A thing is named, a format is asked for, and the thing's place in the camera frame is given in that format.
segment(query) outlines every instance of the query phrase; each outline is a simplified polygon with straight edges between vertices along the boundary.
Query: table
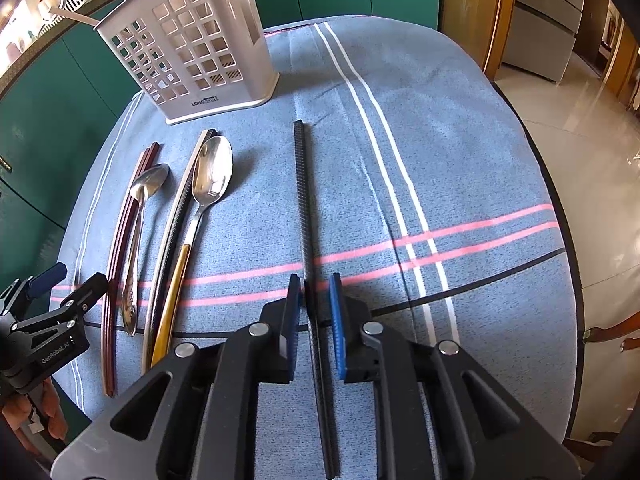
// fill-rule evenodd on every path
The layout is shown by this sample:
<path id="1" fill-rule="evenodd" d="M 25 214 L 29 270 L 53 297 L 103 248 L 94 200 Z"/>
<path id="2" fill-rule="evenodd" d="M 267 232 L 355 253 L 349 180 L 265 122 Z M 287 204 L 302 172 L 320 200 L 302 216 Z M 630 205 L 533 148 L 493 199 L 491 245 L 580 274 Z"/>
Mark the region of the table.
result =
<path id="1" fill-rule="evenodd" d="M 105 271 L 132 168 L 156 140 L 172 174 L 145 215 L 143 325 L 177 183 L 201 130 L 215 128 L 233 147 L 234 176 L 198 235 L 174 341 L 208 346 L 256 320 L 302 268 L 292 134 L 301 119 L 312 137 L 319 279 L 340 272 L 350 296 L 409 338 L 460 341 L 561 440 L 575 384 L 575 298 L 517 117 L 460 47 L 418 25 L 331 18 L 271 30 L 268 45 L 281 75 L 261 107 L 167 126 L 148 97 L 132 99 L 78 197 L 60 250 L 70 277 L 51 306 L 72 275 Z M 100 308 L 86 316 L 91 348 L 55 375 L 91 418 L 113 402 L 100 382 Z M 120 328 L 116 344 L 122 392 L 139 377 L 142 336 Z M 257 478 L 323 478 L 305 332 L 298 348 L 292 384 L 260 387 Z M 334 380 L 334 396 L 342 476 L 375 478 L 371 386 Z"/>

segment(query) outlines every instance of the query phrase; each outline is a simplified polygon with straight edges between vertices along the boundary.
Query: utensil basket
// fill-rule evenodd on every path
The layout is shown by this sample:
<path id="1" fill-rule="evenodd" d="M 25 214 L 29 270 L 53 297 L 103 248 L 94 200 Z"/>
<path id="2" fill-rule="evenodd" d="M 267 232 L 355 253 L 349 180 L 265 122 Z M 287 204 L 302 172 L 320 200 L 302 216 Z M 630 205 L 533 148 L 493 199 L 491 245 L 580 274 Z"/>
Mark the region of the utensil basket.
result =
<path id="1" fill-rule="evenodd" d="M 255 0 L 125 0 L 95 30 L 168 124 L 263 104 L 278 81 Z"/>

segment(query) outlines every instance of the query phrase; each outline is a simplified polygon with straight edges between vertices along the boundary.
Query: screw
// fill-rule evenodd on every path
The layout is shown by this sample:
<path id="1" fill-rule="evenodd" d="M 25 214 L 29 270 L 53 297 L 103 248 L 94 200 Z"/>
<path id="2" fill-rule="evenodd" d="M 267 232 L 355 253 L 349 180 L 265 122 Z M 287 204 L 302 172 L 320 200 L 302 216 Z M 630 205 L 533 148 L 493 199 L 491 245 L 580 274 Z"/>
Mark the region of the screw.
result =
<path id="1" fill-rule="evenodd" d="M 365 334 L 378 335 L 382 334 L 383 326 L 377 321 L 367 321 L 363 326 Z"/>
<path id="2" fill-rule="evenodd" d="M 460 347 L 455 341 L 440 341 L 438 343 L 438 350 L 443 355 L 455 355 L 460 351 Z"/>
<path id="3" fill-rule="evenodd" d="M 249 327 L 249 334 L 255 336 L 265 335 L 269 331 L 269 325 L 266 323 L 254 323 Z"/>
<path id="4" fill-rule="evenodd" d="M 180 343 L 175 347 L 175 354 L 178 357 L 189 357 L 190 355 L 193 355 L 195 351 L 196 347 L 192 343 Z"/>

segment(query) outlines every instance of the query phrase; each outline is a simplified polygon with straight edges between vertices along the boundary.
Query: large spoon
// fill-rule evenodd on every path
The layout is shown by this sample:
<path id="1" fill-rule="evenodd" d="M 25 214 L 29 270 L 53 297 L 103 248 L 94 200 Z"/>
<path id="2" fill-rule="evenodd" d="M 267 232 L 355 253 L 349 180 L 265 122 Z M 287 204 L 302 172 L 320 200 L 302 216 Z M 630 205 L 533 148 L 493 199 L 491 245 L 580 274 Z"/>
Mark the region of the large spoon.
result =
<path id="1" fill-rule="evenodd" d="M 136 335 L 138 325 L 138 253 L 140 252 L 140 238 L 142 238 L 142 224 L 145 221 L 146 201 L 155 195 L 169 175 L 169 167 L 166 164 L 156 164 L 142 173 L 131 184 L 129 194 L 138 201 L 138 214 L 133 226 L 133 236 L 129 254 L 127 255 L 124 279 L 124 290 L 120 311 L 124 329 L 130 336 Z"/>
<path id="2" fill-rule="evenodd" d="M 184 280 L 184 271 L 191 253 L 191 247 L 196 238 L 196 232 L 204 212 L 222 198 L 226 186 L 231 179 L 233 168 L 233 156 L 231 144 L 226 137 L 215 136 L 205 142 L 198 154 L 193 169 L 193 197 L 198 202 L 198 211 L 191 220 L 184 237 L 184 243 L 180 249 L 178 261 L 175 264 L 174 275 L 171 278 L 169 291 L 166 295 L 158 336 L 154 345 L 154 354 L 151 357 L 151 365 L 154 366 L 169 351 L 171 334 L 174 330 L 176 306 L 180 298 L 180 290 Z"/>

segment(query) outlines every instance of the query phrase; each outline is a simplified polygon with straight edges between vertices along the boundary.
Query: human hand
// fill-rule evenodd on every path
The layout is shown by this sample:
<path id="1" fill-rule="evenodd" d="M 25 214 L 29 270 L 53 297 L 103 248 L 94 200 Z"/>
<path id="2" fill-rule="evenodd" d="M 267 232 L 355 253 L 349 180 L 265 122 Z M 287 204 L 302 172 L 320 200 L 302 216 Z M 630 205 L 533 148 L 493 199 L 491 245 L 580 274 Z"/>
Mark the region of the human hand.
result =
<path id="1" fill-rule="evenodd" d="M 51 378 L 46 379 L 43 383 L 42 409 L 44 414 L 49 417 L 48 430 L 53 438 L 64 440 L 68 426 L 65 416 L 60 409 L 60 398 L 51 382 Z M 20 440 L 22 445 L 33 454 L 39 454 L 35 447 L 27 440 L 27 437 L 20 429 L 20 425 L 28 420 L 31 415 L 31 403 L 26 396 L 14 395 L 9 399 L 2 409 L 2 414 L 7 423 L 14 430 L 15 436 Z"/>

